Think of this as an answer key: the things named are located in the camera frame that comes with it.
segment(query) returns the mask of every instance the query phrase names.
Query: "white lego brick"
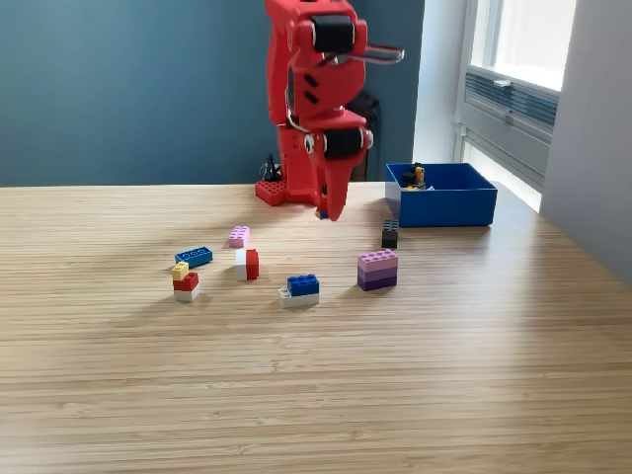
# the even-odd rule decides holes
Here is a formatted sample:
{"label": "white lego brick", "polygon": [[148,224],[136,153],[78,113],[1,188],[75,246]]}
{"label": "white lego brick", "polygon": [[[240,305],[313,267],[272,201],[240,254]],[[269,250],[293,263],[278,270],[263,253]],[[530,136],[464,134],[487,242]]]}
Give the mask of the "white lego brick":
{"label": "white lego brick", "polygon": [[248,279],[246,273],[246,249],[235,251],[235,278],[240,281]]}
{"label": "white lego brick", "polygon": [[183,303],[191,303],[196,299],[199,295],[199,283],[194,288],[193,291],[178,291],[174,290],[174,297],[177,301],[181,301]]}
{"label": "white lego brick", "polygon": [[318,304],[320,293],[305,294],[303,296],[292,296],[287,288],[278,289],[280,305],[283,308],[295,308],[297,306],[307,306],[308,304]]}

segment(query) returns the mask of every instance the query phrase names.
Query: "stacked lego bricks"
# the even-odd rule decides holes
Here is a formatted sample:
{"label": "stacked lego bricks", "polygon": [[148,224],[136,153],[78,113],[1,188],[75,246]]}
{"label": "stacked lego bricks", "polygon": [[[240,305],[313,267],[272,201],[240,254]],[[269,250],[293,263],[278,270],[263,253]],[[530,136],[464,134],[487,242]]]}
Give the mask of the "stacked lego bricks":
{"label": "stacked lego bricks", "polygon": [[392,250],[369,252],[357,257],[357,285],[364,291],[397,284],[398,259]]}
{"label": "stacked lego bricks", "polygon": [[178,301],[191,303],[199,295],[199,277],[194,272],[189,272],[187,262],[179,262],[171,269],[171,277],[174,281],[174,297]]}
{"label": "stacked lego bricks", "polygon": [[287,288],[278,291],[283,308],[317,304],[320,300],[320,283],[315,275],[291,276]]}

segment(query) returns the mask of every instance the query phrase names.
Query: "blue bin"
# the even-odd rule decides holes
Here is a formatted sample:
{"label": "blue bin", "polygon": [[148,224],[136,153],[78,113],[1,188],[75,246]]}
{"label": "blue bin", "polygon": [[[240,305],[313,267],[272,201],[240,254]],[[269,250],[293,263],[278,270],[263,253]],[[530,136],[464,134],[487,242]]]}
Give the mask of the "blue bin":
{"label": "blue bin", "polygon": [[434,191],[408,191],[410,163],[386,165],[386,200],[402,227],[490,225],[498,190],[468,163],[423,165]]}

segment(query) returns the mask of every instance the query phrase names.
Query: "blue lego brick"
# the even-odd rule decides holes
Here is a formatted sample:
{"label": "blue lego brick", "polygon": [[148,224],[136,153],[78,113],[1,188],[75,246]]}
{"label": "blue lego brick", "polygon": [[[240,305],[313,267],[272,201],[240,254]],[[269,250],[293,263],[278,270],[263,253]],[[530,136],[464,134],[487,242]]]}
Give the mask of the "blue lego brick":
{"label": "blue lego brick", "polygon": [[187,262],[189,268],[193,269],[200,265],[208,264],[213,260],[213,253],[206,247],[199,247],[198,249],[189,250],[182,254],[176,255],[176,263]]}
{"label": "blue lego brick", "polygon": [[291,276],[287,279],[287,290],[292,296],[304,296],[320,292],[315,275]]}

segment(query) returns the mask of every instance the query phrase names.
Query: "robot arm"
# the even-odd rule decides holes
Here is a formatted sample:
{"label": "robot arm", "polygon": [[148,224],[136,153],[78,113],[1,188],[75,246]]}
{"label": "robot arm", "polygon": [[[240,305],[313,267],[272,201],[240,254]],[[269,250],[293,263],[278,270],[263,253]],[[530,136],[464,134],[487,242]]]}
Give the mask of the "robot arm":
{"label": "robot arm", "polygon": [[368,45],[366,22],[346,0],[266,0],[266,10],[283,200],[311,202],[337,220],[352,169],[372,145],[364,118],[344,105],[360,92],[366,61],[399,62],[403,50]]}

